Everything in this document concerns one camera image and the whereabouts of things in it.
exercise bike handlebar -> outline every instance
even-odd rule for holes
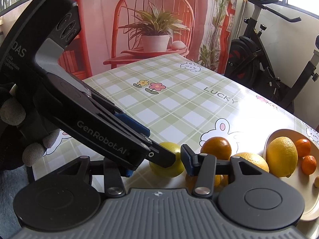
[[[277,3],[279,0],[247,0],[253,4],[270,4],[270,3]]]
[[[280,18],[283,18],[284,20],[290,22],[290,23],[297,23],[297,22],[300,22],[301,21],[301,18],[300,17],[297,17],[297,18],[293,18],[293,19],[290,19],[288,17],[286,17],[285,15],[282,15],[281,13],[275,11],[274,9],[266,6],[266,5],[263,5],[263,9],[267,10],[267,11],[270,11],[272,12],[273,14],[276,14],[277,16],[279,16]]]

plate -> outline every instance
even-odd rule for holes
[[[152,58],[152,57],[173,54],[173,53],[177,53],[181,55],[181,54],[184,54],[186,50],[187,50],[187,47],[185,47],[184,49],[179,49],[179,50],[167,49],[165,52],[144,52],[143,48],[139,47],[139,48],[134,48],[130,50],[124,50],[121,52],[121,54],[128,53],[141,58]]]
[[[266,159],[266,149],[271,141],[273,141],[277,137],[289,137],[293,142],[296,142],[299,139],[305,138],[308,141],[309,138],[305,137],[303,134],[300,134],[297,131],[290,129],[279,129],[272,133],[265,144],[263,158]],[[314,156],[317,163],[319,164],[319,149],[315,146],[315,144],[311,143],[311,151],[310,155]],[[305,200],[305,210],[301,216],[302,221],[312,221],[319,217],[319,188],[314,186],[314,180],[319,175],[319,169],[317,167],[316,171],[311,175],[305,175],[301,170],[301,161],[302,158],[298,158],[298,164],[294,173],[289,177],[280,178],[290,186],[294,187],[300,194],[303,196]]]

red wooden chair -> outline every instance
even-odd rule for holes
[[[158,9],[162,6],[165,11],[175,12],[177,18],[182,20],[183,24],[190,29],[182,30],[181,34],[174,34],[173,36],[173,41],[180,40],[187,46],[186,52],[181,55],[188,55],[193,38],[194,13],[187,0],[120,0],[116,5],[114,13],[111,58],[105,60],[103,62],[104,65],[111,65],[113,69],[116,68],[117,65],[129,64],[143,59],[131,54],[116,56],[116,49],[118,48],[119,51],[125,51],[127,47],[129,50],[141,47],[139,46],[140,40],[133,38],[129,41],[129,34],[119,32],[119,26],[136,22],[136,18],[133,17],[136,13],[129,8],[134,10],[147,10],[149,2],[155,4]]]

gray gripper base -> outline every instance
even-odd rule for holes
[[[13,237],[13,239],[122,238],[305,239],[294,227],[262,233],[237,227],[228,223],[208,199],[192,197],[186,189],[131,189],[125,197],[107,200],[98,214],[77,228],[55,233],[23,228]]]

green and white plaid pattern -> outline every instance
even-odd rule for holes
[[[195,152],[200,151],[201,141],[213,136],[227,138],[232,154],[262,154],[267,137],[281,128],[307,136],[307,126],[290,113],[224,76],[187,62],[178,54],[159,56],[98,74],[85,82],[148,127],[151,139],[188,144]],[[139,85],[141,80],[148,81],[148,85]],[[145,89],[151,83],[166,88],[151,94]],[[63,139],[54,153],[33,166],[35,179],[81,155],[103,159],[75,139]],[[178,188],[185,186],[184,177],[185,173],[173,179],[157,177],[144,160],[123,182],[126,189]],[[92,185],[104,191],[102,177],[95,176]]]

